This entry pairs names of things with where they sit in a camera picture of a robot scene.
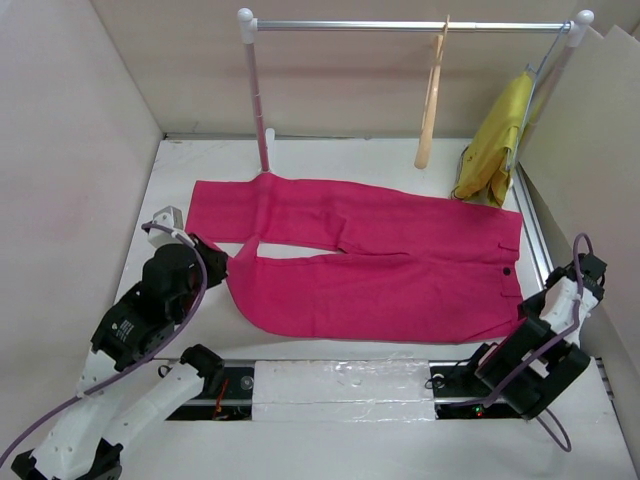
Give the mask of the pink trousers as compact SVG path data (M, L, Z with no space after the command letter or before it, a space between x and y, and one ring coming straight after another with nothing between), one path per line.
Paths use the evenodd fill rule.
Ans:
M187 230L236 243L227 285L277 335L461 344L510 334L519 213L353 182L199 181Z

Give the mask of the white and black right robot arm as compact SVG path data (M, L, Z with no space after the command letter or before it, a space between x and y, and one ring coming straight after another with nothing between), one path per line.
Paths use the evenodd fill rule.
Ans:
M462 369L468 390L490 393L458 405L484 410L501 398L525 420L547 408L589 364L578 330L604 297L606 268L588 252L553 270L544 288L519 305L519 327Z

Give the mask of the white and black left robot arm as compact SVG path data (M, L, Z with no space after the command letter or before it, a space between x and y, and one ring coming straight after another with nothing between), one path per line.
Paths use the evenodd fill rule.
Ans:
M228 256L196 235L164 228L142 277L103 316L73 398L52 410L58 421L33 450L1 456L21 479L117 479L126 456L179 406L216 394L224 361L207 347L187 348L163 379L119 410L134 372L188 325L206 291L227 277Z

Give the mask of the black right arm base rail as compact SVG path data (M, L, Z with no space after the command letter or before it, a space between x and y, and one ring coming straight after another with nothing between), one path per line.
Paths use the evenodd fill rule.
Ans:
M430 361L424 387L433 396L437 420L520 419L502 399L489 407L480 400L490 393L468 366L469 361Z

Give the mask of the black left arm base rail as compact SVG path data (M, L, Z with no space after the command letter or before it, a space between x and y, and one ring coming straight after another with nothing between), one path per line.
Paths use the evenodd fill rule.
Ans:
M168 421L245 421L252 418L255 366L227 366L219 388L203 393L180 406Z

